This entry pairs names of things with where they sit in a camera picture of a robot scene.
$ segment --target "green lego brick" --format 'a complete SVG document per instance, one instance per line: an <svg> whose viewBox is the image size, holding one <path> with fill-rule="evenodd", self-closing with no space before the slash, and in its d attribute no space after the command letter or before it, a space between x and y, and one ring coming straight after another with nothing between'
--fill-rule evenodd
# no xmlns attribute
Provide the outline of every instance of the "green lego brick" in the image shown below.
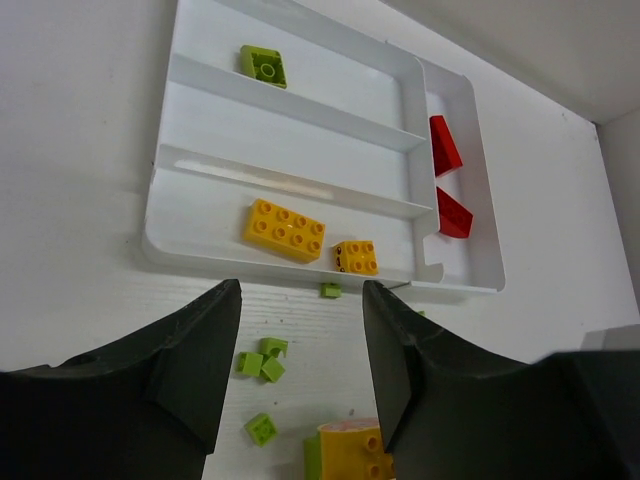
<svg viewBox="0 0 640 480"><path fill-rule="evenodd" d="M271 383L276 383L284 374L285 368L276 359L276 357L268 357L262 364L262 378Z"/></svg>
<svg viewBox="0 0 640 480"><path fill-rule="evenodd" d="M278 435L275 423L266 413L260 413L253 417L244 428L259 447L264 447Z"/></svg>
<svg viewBox="0 0 640 480"><path fill-rule="evenodd" d="M245 75L276 87L287 88L282 56L277 50L243 45L240 49L242 71Z"/></svg>
<svg viewBox="0 0 640 480"><path fill-rule="evenodd" d="M286 358L287 348L289 348L289 342L280 338L268 337L260 340L260 353L263 355L277 358L282 352L282 355Z"/></svg>
<svg viewBox="0 0 640 480"><path fill-rule="evenodd" d="M240 360L236 371L251 377L259 377L264 355L253 352L240 352Z"/></svg>
<svg viewBox="0 0 640 480"><path fill-rule="evenodd" d="M322 479L322 450L320 434L305 438L304 446L304 480Z"/></svg>
<svg viewBox="0 0 640 480"><path fill-rule="evenodd" d="M320 296L323 298L340 298L342 289L337 283L323 283L320 288Z"/></svg>

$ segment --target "lego brick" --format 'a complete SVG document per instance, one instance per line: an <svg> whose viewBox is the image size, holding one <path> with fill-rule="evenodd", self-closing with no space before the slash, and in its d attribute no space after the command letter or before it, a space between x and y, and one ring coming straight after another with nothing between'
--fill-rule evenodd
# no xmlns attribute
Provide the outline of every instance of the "lego brick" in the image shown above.
<svg viewBox="0 0 640 480"><path fill-rule="evenodd" d="M341 242L333 249L336 270L339 272L358 273L361 275L378 274L376 250L372 241Z"/></svg>
<svg viewBox="0 0 640 480"><path fill-rule="evenodd" d="M347 420L318 428L322 478L395 478L393 457L384 452L377 418Z"/></svg>
<svg viewBox="0 0 640 480"><path fill-rule="evenodd" d="M441 177L460 168L462 159L444 117L435 115L429 118L429 125L431 126L433 167L436 177Z"/></svg>
<svg viewBox="0 0 640 480"><path fill-rule="evenodd" d="M276 383L284 372L285 368L275 357L268 357L262 364L260 374L267 382Z"/></svg>
<svg viewBox="0 0 640 480"><path fill-rule="evenodd" d="M320 435L305 438L304 447L304 480L322 479L322 451Z"/></svg>
<svg viewBox="0 0 640 480"><path fill-rule="evenodd" d="M243 238L309 263L320 258L324 231L324 223L258 199L251 206Z"/></svg>
<svg viewBox="0 0 640 480"><path fill-rule="evenodd" d="M253 352L240 352L236 371L251 377L259 377L264 355Z"/></svg>
<svg viewBox="0 0 640 480"><path fill-rule="evenodd" d="M323 283L320 288L320 296L322 298L340 298L342 289L337 283Z"/></svg>
<svg viewBox="0 0 640 480"><path fill-rule="evenodd" d="M243 45L240 58L245 75L276 87L287 88L284 63L277 50Z"/></svg>
<svg viewBox="0 0 640 480"><path fill-rule="evenodd" d="M253 417L244 428L259 447L264 447L278 435L275 423L266 413L260 413Z"/></svg>
<svg viewBox="0 0 640 480"><path fill-rule="evenodd" d="M281 338L267 337L260 340L260 353L270 357L278 357L280 352L286 358L289 342Z"/></svg>
<svg viewBox="0 0 640 480"><path fill-rule="evenodd" d="M436 187L436 194L440 214L440 233L454 238L469 238L473 214L440 187Z"/></svg>

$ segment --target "small green cube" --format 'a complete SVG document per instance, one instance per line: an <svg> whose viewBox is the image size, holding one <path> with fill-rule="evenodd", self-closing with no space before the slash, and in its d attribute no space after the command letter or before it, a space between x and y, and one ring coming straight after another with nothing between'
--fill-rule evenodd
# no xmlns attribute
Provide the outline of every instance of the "small green cube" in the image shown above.
<svg viewBox="0 0 640 480"><path fill-rule="evenodd" d="M262 378L267 382L276 383L284 372L285 368L275 357L268 357L262 364Z"/></svg>
<svg viewBox="0 0 640 480"><path fill-rule="evenodd" d="M259 353L240 352L240 359L238 360L238 368L236 368L236 371L251 377L259 377L263 361L264 355L260 355Z"/></svg>
<svg viewBox="0 0 640 480"><path fill-rule="evenodd" d="M245 75L273 86L287 88L282 57L277 50L243 45L240 49L242 71Z"/></svg>
<svg viewBox="0 0 640 480"><path fill-rule="evenodd" d="M322 478L322 450L320 434L305 438L304 442L304 480L320 480Z"/></svg>
<svg viewBox="0 0 640 480"><path fill-rule="evenodd" d="M340 298L342 289L337 283L323 283L320 288L320 296L322 298Z"/></svg>
<svg viewBox="0 0 640 480"><path fill-rule="evenodd" d="M260 413L253 417L244 428L259 447L264 447L278 435L275 423L266 413Z"/></svg>
<svg viewBox="0 0 640 480"><path fill-rule="evenodd" d="M263 338L260 340L260 353L263 355L269 355L270 357L278 357L280 352L283 356L287 357L287 348L289 348L289 342L281 340L279 338Z"/></svg>

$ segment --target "olive green lego brick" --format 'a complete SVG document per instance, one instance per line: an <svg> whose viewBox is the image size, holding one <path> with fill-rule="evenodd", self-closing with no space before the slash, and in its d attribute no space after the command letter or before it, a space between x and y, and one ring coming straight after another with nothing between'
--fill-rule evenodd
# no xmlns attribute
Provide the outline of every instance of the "olive green lego brick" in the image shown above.
<svg viewBox="0 0 640 480"><path fill-rule="evenodd" d="M240 49L242 71L245 75L276 87L287 88L282 56L277 50L243 45Z"/></svg>
<svg viewBox="0 0 640 480"><path fill-rule="evenodd" d="M259 447L264 447L278 435L278 429L271 417L266 413L260 413L253 417L244 426L249 436Z"/></svg>
<svg viewBox="0 0 640 480"><path fill-rule="evenodd" d="M284 374L285 368L276 359L276 357L268 357L262 364L262 378L271 383L276 383Z"/></svg>
<svg viewBox="0 0 640 480"><path fill-rule="evenodd" d="M259 377L263 362L264 355L253 352L240 352L236 371L251 377Z"/></svg>
<svg viewBox="0 0 640 480"><path fill-rule="evenodd" d="M323 283L320 289L320 296L323 298L340 298L342 289L337 283Z"/></svg>
<svg viewBox="0 0 640 480"><path fill-rule="evenodd" d="M286 358L289 342L280 338L267 337L260 340L260 353L270 357L280 356L280 352Z"/></svg>
<svg viewBox="0 0 640 480"><path fill-rule="evenodd" d="M322 450L320 434L305 438L304 447L304 480L322 479Z"/></svg>

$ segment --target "large yellow lego brick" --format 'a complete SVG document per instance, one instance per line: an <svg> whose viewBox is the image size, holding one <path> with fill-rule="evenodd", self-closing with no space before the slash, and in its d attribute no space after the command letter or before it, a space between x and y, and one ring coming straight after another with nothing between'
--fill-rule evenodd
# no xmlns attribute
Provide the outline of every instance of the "large yellow lego brick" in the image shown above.
<svg viewBox="0 0 640 480"><path fill-rule="evenodd" d="M333 247L339 272L377 275L376 249L370 240L341 242Z"/></svg>
<svg viewBox="0 0 640 480"><path fill-rule="evenodd" d="M303 263L322 253L324 223L258 199L251 207L243 238Z"/></svg>
<svg viewBox="0 0 640 480"><path fill-rule="evenodd" d="M346 420L318 427L322 480L389 480L393 457L384 453L377 418Z"/></svg>

